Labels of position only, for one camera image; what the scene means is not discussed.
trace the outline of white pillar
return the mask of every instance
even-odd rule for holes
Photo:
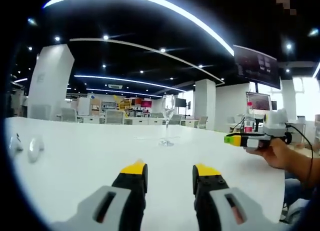
[[[207,116],[207,130],[214,130],[215,112],[216,112],[216,83],[203,79],[195,82],[194,92],[194,117],[199,119],[201,116]]]
[[[288,120],[296,120],[297,112],[296,112],[296,92],[294,81],[292,79],[289,80],[281,80],[282,82],[282,98],[283,98],[283,107],[286,110],[288,115]]]
[[[49,105],[49,120],[57,120],[65,102],[74,57],[66,44],[44,47],[36,62],[29,89],[28,118],[32,105]]]

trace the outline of wine glass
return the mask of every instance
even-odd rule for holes
[[[169,126],[169,120],[172,118],[175,112],[176,107],[176,100],[175,97],[171,95],[164,95],[162,97],[162,114],[165,118],[165,138],[164,141],[161,141],[160,144],[163,146],[172,146],[174,145],[172,142],[168,139],[168,126]]]

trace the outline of ceiling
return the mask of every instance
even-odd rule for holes
[[[28,78],[23,84],[28,93],[37,54],[45,46],[67,44],[75,58],[69,80],[69,93],[87,89],[109,90],[105,85],[122,85],[126,92],[163,95],[179,93],[163,87],[128,81],[80,78],[74,75],[113,77],[141,81],[182,90],[210,79],[225,85],[245,83],[237,77],[234,57],[212,36],[180,14],[147,0],[64,0],[45,9],[50,0],[33,0],[12,74]],[[320,38],[308,36],[320,28],[315,20],[316,0],[167,0],[202,20],[227,44],[245,46],[266,53],[280,62],[319,62]],[[142,48],[105,41],[70,41],[77,38],[103,38],[166,49],[167,54],[194,66]],[[290,53],[286,44],[292,44]],[[282,79],[292,75],[312,75],[316,67],[279,68]]]

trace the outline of curved light strip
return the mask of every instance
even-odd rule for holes
[[[59,3],[64,0],[50,0],[47,2],[43,8],[46,8],[50,5]],[[158,5],[161,5],[163,7],[166,7],[182,16],[187,18],[188,20],[194,22],[196,25],[198,25],[200,28],[202,28],[204,31],[206,31],[209,35],[211,35],[213,38],[215,38],[232,56],[235,56],[235,52],[233,49],[224,41],[215,31],[213,31],[208,25],[206,25],[204,22],[202,22],[200,19],[198,19],[196,16],[192,15],[191,13],[185,11],[183,8],[178,7],[174,5],[171,2],[168,2],[166,0],[147,0],[152,3],[156,3]]]
[[[318,64],[318,66],[316,67],[312,78],[315,78],[315,77],[317,76],[317,74],[319,73],[319,70],[320,70],[320,62],[319,62],[319,64]]]
[[[28,78],[18,79],[16,81],[14,81],[14,83],[20,83],[20,82],[27,81],[27,80],[28,80]]]
[[[213,74],[209,73],[208,71],[205,71],[204,69],[200,68],[198,65],[194,65],[194,64],[192,64],[192,63],[190,63],[190,62],[187,62],[187,61],[185,61],[185,60],[183,60],[183,59],[181,59],[181,58],[178,58],[178,57],[173,56],[173,55],[171,55],[171,54],[168,54],[168,53],[166,53],[166,52],[161,52],[160,50],[153,49],[153,48],[151,48],[151,47],[146,47],[146,46],[139,45],[139,44],[132,43],[132,42],[125,42],[125,41],[119,41],[119,40],[113,40],[113,39],[107,39],[107,40],[105,40],[105,39],[103,39],[103,38],[94,38],[94,37],[93,37],[93,38],[72,38],[72,39],[70,39],[69,41],[70,41],[70,42],[78,42],[78,41],[109,42],[109,43],[116,43],[116,44],[120,44],[120,45],[129,45],[129,46],[137,47],[137,48],[140,48],[140,49],[152,51],[152,52],[155,52],[155,53],[158,53],[158,54],[167,56],[167,57],[169,57],[169,58],[172,58],[172,59],[174,59],[174,60],[180,61],[180,62],[182,62],[182,63],[184,63],[184,64],[186,64],[186,65],[189,65],[189,66],[191,66],[191,67],[193,67],[193,68],[195,68],[195,69],[197,69],[197,70],[200,70],[200,71],[206,73],[207,75],[209,75],[209,76],[215,78],[216,80],[218,80],[219,82],[221,82],[221,83],[217,84],[217,86],[218,86],[218,85],[224,85],[224,84],[225,84],[225,82],[224,82],[223,80],[221,80],[220,78],[214,76]]]
[[[95,89],[95,88],[87,88],[86,90],[102,91],[102,92],[115,92],[115,93],[121,93],[121,94],[131,94],[131,95],[144,95],[144,96],[149,96],[149,97],[162,98],[162,96],[152,95],[152,94],[147,94],[147,93],[139,93],[139,92],[126,92],[126,91],[116,91],[116,90],[110,90],[110,89]]]
[[[142,82],[142,81],[136,81],[136,80],[131,80],[131,79],[117,78],[117,77],[102,77],[102,76],[91,76],[91,75],[75,75],[74,77],[102,79],[102,80],[117,80],[117,81],[131,82],[131,83],[136,83],[136,84],[151,85],[151,86],[166,88],[166,89],[170,89],[170,90],[176,90],[176,91],[180,91],[180,92],[187,92],[185,90],[175,88],[175,87],[169,87],[169,86],[164,86],[164,85],[155,84],[155,83],[151,83],[151,82]]]

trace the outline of small bottle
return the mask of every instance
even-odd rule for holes
[[[254,116],[254,110],[252,108],[252,102],[247,103],[247,111],[244,115],[244,133],[252,133],[254,131],[254,124],[255,124],[255,116]]]

